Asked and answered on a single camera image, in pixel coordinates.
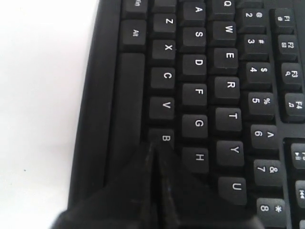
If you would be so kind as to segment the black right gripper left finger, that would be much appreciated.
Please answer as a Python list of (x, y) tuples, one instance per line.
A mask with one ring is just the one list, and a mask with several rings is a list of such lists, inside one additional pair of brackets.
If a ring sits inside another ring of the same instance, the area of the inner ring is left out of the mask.
[(157, 229), (154, 143), (142, 143), (107, 186), (62, 212), (53, 229)]

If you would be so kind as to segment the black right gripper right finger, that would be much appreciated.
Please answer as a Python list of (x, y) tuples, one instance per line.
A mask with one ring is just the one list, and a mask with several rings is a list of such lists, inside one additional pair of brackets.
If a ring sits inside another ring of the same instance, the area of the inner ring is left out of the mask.
[(196, 179), (168, 143), (153, 144), (153, 201), (161, 229), (262, 229), (260, 219)]

